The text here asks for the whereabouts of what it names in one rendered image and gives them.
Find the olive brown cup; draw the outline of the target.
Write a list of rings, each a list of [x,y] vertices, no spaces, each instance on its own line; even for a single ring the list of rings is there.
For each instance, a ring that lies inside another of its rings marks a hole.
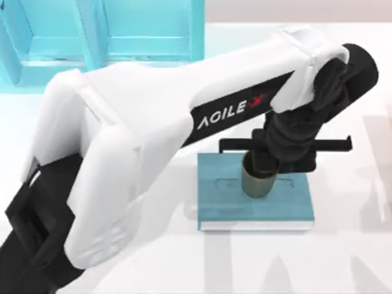
[[[279,171],[279,161],[277,160],[277,173],[270,178],[256,178],[251,175],[251,151],[244,153],[241,160],[241,188],[243,192],[252,198],[263,198],[273,188],[276,176]]]

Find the teal book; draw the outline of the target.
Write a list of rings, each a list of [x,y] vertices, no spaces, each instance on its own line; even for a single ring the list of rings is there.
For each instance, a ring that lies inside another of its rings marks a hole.
[[[308,178],[277,174],[271,191],[252,198],[241,188],[244,153],[200,153],[197,157],[197,220],[205,232],[303,232],[315,223]]]

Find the light blue rack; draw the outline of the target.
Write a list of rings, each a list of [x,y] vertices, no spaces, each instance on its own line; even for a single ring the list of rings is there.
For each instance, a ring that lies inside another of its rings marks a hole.
[[[206,0],[0,0],[0,94],[35,94],[58,72],[205,56]]]

